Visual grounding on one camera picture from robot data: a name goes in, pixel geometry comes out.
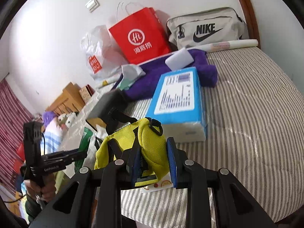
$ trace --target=silver screw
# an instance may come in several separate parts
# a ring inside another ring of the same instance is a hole
[[[223,175],[228,175],[229,174],[229,171],[226,169],[226,168],[222,168],[219,170],[219,172]]]
[[[123,163],[124,163],[124,161],[122,159],[116,159],[115,160],[116,165],[122,165]]]
[[[79,170],[79,172],[81,173],[81,174],[85,174],[85,173],[87,173],[89,171],[89,169],[87,168],[87,167],[82,167],[80,170]]]
[[[185,160],[185,164],[186,165],[194,165],[194,161],[191,160],[191,159],[187,159],[187,160]]]

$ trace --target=cable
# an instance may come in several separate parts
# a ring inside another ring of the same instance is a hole
[[[45,155],[45,137],[44,137],[44,134],[43,133],[41,133],[42,134],[42,137],[43,137],[43,141],[44,141],[44,149],[43,149],[43,155]]]
[[[4,202],[4,203],[14,203],[14,202],[20,201],[24,196],[26,196],[26,194],[23,195],[23,196],[21,196],[21,197],[20,197],[19,199],[17,199],[17,200],[14,200],[14,201],[11,201],[11,202]]]
[[[24,172],[23,181],[24,181],[24,178],[25,178],[25,175],[26,175],[26,170],[27,170],[27,168],[25,169],[25,172]],[[11,201],[11,202],[4,202],[4,203],[14,203],[14,202],[20,201],[24,196],[26,196],[26,194],[23,195],[23,196],[21,196],[21,197],[20,197],[19,199],[17,199],[17,200],[14,200],[14,201]]]

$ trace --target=blue gripper pad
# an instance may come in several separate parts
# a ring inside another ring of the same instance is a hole
[[[172,145],[171,145],[171,142],[170,142],[169,138],[167,139],[167,156],[168,156],[168,162],[169,162],[171,182],[173,183],[173,187],[176,188],[176,186],[177,186],[177,176],[176,176],[177,170],[176,170],[176,164],[175,164],[175,160],[174,160]]]

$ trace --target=red cloth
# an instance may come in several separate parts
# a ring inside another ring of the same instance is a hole
[[[17,174],[20,174],[20,167],[23,165],[23,162],[15,159],[15,163],[13,166],[14,172],[16,172]]]
[[[22,161],[16,150],[23,141],[23,123],[33,119],[4,79],[0,82],[0,181],[15,193],[15,160]]]
[[[21,143],[19,144],[19,147],[18,147],[16,153],[17,153],[18,156],[22,159],[22,161],[25,160],[23,142],[21,142]]]

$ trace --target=wooden furniture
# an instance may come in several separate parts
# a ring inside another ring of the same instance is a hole
[[[259,42],[258,48],[261,49],[259,28],[255,17],[254,9],[250,0],[239,0],[246,20],[248,35],[250,39],[256,39]]]
[[[58,116],[63,113],[80,112],[85,106],[85,102],[79,94],[80,88],[73,83],[69,83],[62,94],[49,106],[46,111],[53,111]]]

